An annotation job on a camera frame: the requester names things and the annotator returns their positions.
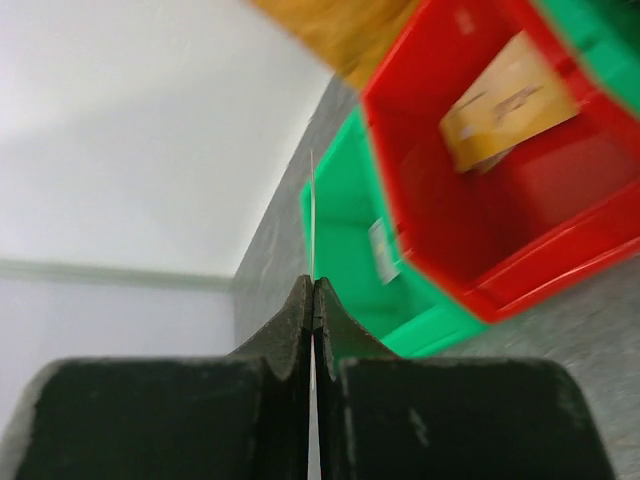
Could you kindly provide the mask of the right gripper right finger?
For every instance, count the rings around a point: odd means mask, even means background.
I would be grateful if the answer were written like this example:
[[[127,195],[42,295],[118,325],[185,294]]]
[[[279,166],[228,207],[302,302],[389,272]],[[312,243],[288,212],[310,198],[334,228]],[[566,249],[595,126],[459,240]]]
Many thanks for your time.
[[[611,479],[586,399],[558,363],[405,359],[314,286],[326,479]]]

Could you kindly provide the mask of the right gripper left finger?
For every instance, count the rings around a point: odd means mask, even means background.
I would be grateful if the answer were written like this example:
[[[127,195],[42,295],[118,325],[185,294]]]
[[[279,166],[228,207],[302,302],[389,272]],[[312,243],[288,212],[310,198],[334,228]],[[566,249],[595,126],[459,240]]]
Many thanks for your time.
[[[313,285],[218,357],[66,358],[24,389],[5,479],[303,479]]]

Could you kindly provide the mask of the orange credit card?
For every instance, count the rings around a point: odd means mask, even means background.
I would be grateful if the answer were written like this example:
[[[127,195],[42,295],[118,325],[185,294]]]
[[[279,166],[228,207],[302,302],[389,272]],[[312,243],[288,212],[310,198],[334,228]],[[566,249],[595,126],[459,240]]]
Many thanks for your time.
[[[316,243],[316,189],[315,189],[315,162],[313,150],[310,150],[310,277],[312,285],[315,285],[315,243]],[[310,367],[310,420],[309,420],[309,478],[321,479],[320,447],[317,412],[317,375],[315,340],[311,335],[311,367]]]

